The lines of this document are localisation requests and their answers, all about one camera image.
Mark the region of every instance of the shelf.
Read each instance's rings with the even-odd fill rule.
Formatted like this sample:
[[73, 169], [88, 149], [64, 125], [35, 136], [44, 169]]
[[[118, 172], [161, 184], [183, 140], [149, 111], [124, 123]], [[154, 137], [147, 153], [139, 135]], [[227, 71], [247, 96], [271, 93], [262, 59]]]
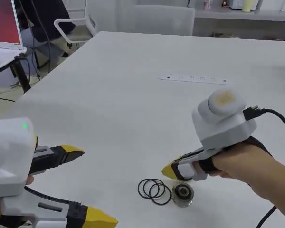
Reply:
[[285, 12], [259, 11], [244, 13], [241, 10], [213, 6], [210, 10], [196, 8], [196, 18], [285, 21]]

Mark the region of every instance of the chair armrest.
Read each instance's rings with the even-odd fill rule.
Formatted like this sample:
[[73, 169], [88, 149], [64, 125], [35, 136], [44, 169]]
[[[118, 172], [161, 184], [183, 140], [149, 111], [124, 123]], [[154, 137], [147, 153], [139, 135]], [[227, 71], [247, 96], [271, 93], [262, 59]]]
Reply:
[[66, 42], [69, 44], [82, 43], [82, 42], [86, 42], [86, 40], [85, 41], [71, 41], [67, 37], [67, 35], [64, 33], [64, 31], [61, 29], [61, 27], [59, 26], [59, 23], [60, 22], [77, 22], [77, 21], [83, 21], [86, 24], [85, 18], [57, 19], [54, 21], [54, 26], [57, 28], [58, 32], [60, 32], [61, 36], [66, 40]]

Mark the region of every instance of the cable connector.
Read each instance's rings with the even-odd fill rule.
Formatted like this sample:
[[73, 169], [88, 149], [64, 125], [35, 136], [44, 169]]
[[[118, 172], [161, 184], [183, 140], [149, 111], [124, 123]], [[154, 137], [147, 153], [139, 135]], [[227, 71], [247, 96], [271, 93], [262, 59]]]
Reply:
[[243, 110], [243, 114], [245, 119], [248, 121], [263, 115], [263, 112], [258, 108], [258, 106], [254, 106]]

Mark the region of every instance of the desk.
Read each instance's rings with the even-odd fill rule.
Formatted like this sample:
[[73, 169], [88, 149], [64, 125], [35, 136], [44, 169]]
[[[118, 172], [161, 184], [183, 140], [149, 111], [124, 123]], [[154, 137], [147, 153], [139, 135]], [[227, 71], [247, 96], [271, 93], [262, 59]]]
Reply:
[[[234, 80], [249, 105], [285, 115], [285, 42], [101, 32], [25, 93], [2, 117], [28, 116], [40, 145], [72, 144], [84, 157], [47, 171], [32, 188], [100, 208], [119, 228], [254, 228], [271, 208], [236, 180], [193, 184], [194, 203], [156, 206], [137, 184], [159, 178], [200, 147], [191, 111], [223, 85], [162, 81], [166, 73]], [[257, 119], [257, 137], [285, 164], [285, 127]], [[280, 212], [266, 228], [285, 228]]]
[[10, 68], [14, 77], [17, 77], [19, 80], [19, 83], [23, 89], [24, 92], [27, 92], [31, 87], [28, 81], [28, 78], [23, 70], [23, 67], [21, 65], [21, 62], [17, 59], [13, 60], [9, 64], [5, 65], [4, 67], [0, 68], [0, 73], [7, 68]]

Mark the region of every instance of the black cable on floor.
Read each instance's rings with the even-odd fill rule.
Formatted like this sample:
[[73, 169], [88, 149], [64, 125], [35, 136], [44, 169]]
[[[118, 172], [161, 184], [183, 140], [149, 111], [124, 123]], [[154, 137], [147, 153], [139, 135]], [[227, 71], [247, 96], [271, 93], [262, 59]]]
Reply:
[[15, 102], [14, 100], [5, 99], [5, 98], [2, 98], [2, 97], [0, 97], [0, 100]]

